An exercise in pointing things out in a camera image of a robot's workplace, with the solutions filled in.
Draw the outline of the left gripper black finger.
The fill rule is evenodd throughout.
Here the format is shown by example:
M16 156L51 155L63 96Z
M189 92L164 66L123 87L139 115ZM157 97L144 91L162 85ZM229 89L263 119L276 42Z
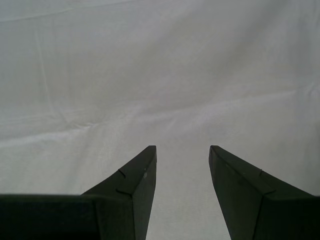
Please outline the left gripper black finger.
M318 240L320 198L294 187L220 146L209 167L230 238Z
M146 147L80 195L2 194L3 240L144 240L157 176L157 149Z

